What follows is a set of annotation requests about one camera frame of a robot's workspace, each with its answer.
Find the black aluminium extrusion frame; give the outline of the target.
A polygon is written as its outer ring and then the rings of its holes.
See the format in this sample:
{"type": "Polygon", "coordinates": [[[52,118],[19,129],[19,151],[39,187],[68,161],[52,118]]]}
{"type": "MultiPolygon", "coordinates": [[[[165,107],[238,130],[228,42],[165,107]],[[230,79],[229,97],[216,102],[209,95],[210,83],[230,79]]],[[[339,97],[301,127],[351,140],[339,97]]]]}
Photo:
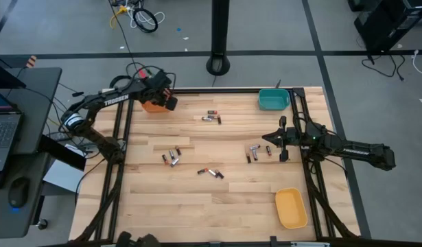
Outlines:
{"type": "Polygon", "coordinates": [[[260,110],[254,88],[185,89],[178,93],[176,110],[168,113],[147,113],[139,102],[102,109],[96,130],[127,139],[128,147],[119,202],[107,211],[100,237],[117,238],[127,231],[134,237],[153,234],[161,242],[191,243],[339,236],[308,193],[300,149],[289,147],[289,160],[282,163],[279,150],[262,139],[278,128],[281,115],[291,118],[293,112],[290,107],[260,110]],[[249,147],[258,144],[254,161],[249,147]],[[179,158],[175,167],[169,150],[179,158]],[[224,178],[197,174],[204,168],[218,170],[224,178]],[[306,227],[288,229],[279,221],[275,194],[287,188],[302,195],[306,227]]]}

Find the black computer mouse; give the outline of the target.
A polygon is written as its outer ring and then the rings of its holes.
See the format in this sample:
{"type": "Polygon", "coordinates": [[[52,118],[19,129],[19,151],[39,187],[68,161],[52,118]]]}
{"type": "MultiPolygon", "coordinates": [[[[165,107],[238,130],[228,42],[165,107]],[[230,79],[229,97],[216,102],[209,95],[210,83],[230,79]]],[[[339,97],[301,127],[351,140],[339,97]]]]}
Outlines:
{"type": "Polygon", "coordinates": [[[8,202],[13,208],[21,208],[28,199],[30,188],[30,179],[28,177],[19,177],[15,179],[8,190],[8,202]]]}

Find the yellow plastic bin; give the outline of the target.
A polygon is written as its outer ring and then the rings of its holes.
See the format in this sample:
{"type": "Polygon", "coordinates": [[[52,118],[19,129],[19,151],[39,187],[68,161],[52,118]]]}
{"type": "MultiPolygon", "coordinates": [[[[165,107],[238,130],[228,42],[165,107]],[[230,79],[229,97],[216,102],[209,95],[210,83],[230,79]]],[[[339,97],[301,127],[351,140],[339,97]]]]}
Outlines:
{"type": "Polygon", "coordinates": [[[275,194],[275,204],[280,223],[288,229],[307,225],[307,213],[300,191],[296,188],[280,189],[275,194]]]}

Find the black rounded object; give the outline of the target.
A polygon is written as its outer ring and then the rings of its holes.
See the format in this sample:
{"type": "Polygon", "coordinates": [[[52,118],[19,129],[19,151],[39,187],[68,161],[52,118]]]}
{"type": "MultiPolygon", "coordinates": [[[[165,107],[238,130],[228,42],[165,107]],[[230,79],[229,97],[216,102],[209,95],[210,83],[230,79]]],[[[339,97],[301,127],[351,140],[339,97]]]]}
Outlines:
{"type": "Polygon", "coordinates": [[[152,234],[132,240],[132,235],[124,231],[119,235],[116,247],[161,247],[161,243],[152,234]]]}

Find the black side desk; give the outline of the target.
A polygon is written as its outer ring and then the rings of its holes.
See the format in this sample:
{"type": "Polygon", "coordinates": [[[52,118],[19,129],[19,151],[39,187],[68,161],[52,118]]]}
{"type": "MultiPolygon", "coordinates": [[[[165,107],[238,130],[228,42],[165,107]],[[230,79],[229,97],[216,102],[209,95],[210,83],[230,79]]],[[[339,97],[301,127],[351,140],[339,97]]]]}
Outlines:
{"type": "Polygon", "coordinates": [[[0,89],[0,94],[23,113],[5,168],[0,172],[0,239],[24,237],[34,223],[43,177],[51,161],[48,145],[53,143],[43,129],[62,73],[60,68],[7,71],[26,88],[0,89]],[[30,179],[28,199],[21,208],[13,208],[8,202],[8,190],[22,176],[30,179]]]}

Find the black laptop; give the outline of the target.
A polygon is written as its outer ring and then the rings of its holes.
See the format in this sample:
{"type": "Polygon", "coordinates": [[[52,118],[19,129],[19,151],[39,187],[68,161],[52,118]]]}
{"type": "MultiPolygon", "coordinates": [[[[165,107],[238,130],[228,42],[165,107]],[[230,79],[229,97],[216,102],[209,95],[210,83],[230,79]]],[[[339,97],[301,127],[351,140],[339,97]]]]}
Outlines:
{"type": "Polygon", "coordinates": [[[23,113],[0,94],[0,172],[5,168],[23,113]]]}

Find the grey flat box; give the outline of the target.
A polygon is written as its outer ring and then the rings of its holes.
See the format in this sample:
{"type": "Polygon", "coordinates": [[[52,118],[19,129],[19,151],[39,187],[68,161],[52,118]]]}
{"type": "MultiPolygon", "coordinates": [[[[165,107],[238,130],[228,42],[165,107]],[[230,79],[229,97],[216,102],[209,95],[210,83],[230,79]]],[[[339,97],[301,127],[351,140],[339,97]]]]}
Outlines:
{"type": "Polygon", "coordinates": [[[62,161],[55,160],[43,180],[63,189],[76,192],[80,191],[80,179],[83,177],[84,172],[74,168],[62,161]]]}

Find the black monitor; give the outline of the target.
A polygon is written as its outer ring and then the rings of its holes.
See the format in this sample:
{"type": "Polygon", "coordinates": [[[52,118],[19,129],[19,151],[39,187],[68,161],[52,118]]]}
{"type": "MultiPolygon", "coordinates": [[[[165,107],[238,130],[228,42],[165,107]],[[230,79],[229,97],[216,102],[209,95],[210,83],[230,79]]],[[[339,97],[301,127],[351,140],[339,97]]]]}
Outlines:
{"type": "Polygon", "coordinates": [[[0,89],[25,89],[26,84],[0,65],[0,89]]]}

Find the orange plastic bin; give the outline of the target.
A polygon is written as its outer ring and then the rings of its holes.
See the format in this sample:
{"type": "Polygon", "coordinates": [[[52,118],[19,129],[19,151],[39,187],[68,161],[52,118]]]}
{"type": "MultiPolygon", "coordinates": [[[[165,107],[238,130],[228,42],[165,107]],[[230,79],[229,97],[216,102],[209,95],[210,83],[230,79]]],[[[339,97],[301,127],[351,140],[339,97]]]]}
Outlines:
{"type": "Polygon", "coordinates": [[[141,105],[147,113],[168,113],[169,110],[164,106],[153,104],[151,101],[146,101],[141,105]]]}

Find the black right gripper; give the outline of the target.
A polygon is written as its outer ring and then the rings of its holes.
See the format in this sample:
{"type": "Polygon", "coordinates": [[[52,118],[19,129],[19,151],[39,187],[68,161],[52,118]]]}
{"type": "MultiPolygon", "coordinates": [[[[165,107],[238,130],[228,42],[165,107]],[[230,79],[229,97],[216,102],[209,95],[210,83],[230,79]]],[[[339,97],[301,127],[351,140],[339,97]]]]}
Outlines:
{"type": "Polygon", "coordinates": [[[298,128],[287,127],[286,124],[287,117],[282,116],[279,120],[279,130],[262,136],[265,141],[281,148],[279,156],[281,162],[286,162],[289,159],[287,146],[301,146],[303,136],[298,128]]]}

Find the black equipment cabinet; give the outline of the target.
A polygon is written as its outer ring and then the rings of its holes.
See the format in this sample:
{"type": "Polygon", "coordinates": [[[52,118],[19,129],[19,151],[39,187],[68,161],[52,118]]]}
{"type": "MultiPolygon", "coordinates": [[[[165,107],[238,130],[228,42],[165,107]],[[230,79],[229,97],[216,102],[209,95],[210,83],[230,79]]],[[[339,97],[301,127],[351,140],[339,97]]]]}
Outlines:
{"type": "Polygon", "coordinates": [[[422,19],[422,0],[348,0],[369,52],[388,51],[422,19]]]}

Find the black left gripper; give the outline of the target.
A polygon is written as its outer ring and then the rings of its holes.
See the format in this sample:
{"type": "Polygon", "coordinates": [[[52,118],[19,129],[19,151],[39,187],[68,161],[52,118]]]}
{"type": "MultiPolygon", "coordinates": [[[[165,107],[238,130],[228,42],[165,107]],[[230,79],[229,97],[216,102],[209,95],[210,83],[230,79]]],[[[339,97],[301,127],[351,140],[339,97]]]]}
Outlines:
{"type": "Polygon", "coordinates": [[[159,106],[164,106],[169,111],[175,110],[178,99],[174,96],[174,90],[170,86],[172,81],[166,73],[159,71],[155,76],[148,78],[145,82],[154,91],[154,96],[148,101],[159,106]]]}

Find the teal plastic bin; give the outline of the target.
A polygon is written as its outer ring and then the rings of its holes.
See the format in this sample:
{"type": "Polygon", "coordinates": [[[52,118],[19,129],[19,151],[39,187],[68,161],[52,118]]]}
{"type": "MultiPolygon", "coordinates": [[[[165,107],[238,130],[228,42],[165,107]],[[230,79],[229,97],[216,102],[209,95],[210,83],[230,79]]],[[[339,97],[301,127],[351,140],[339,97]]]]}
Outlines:
{"type": "Polygon", "coordinates": [[[286,89],[261,89],[258,104],[260,110],[285,110],[290,105],[290,94],[286,89]]]}

